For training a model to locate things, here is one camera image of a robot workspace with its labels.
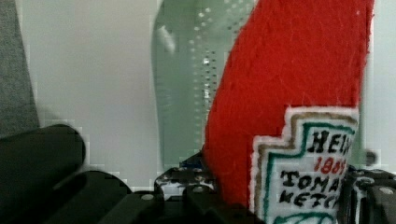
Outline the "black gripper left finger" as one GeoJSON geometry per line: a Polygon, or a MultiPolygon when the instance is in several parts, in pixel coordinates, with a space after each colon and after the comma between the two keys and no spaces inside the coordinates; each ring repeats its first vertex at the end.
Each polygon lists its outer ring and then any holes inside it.
{"type": "Polygon", "coordinates": [[[216,178],[197,153],[136,191],[98,224],[265,224],[245,206],[223,201],[216,178]]]}

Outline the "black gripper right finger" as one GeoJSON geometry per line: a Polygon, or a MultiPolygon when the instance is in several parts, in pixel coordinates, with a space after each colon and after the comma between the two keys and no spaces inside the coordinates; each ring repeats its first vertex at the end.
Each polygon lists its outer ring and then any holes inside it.
{"type": "Polygon", "coordinates": [[[342,181],[337,224],[395,224],[395,172],[373,151],[351,153],[342,181]]]}

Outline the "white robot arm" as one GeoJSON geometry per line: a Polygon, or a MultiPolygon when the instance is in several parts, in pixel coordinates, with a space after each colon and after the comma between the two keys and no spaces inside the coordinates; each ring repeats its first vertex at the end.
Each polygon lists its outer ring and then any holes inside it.
{"type": "Polygon", "coordinates": [[[84,141],[53,125],[1,141],[1,224],[324,224],[320,215],[262,221],[226,204],[196,177],[208,177],[196,154],[157,178],[153,191],[131,191],[101,171],[81,172],[84,141]]]}

